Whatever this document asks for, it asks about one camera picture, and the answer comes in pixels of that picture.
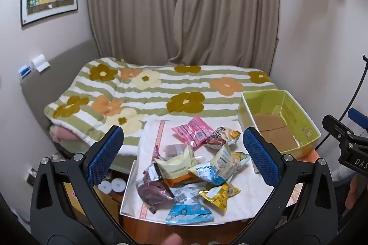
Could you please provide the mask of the right hand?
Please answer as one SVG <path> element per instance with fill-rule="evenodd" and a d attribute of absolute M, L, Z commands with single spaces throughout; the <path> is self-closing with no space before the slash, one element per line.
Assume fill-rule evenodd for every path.
<path fill-rule="evenodd" d="M 364 189 L 367 189 L 367 177 L 357 174 L 350 182 L 350 191 L 345 201 L 345 207 L 348 210 L 353 208 Z"/>

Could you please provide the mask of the left hand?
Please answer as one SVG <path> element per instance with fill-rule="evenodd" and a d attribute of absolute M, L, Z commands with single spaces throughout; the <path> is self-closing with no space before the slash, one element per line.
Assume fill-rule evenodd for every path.
<path fill-rule="evenodd" d="M 161 243 L 161 245 L 182 245 L 182 244 L 183 244 L 183 239 L 181 238 L 181 236 L 179 236 L 176 233 L 169 235 Z"/>

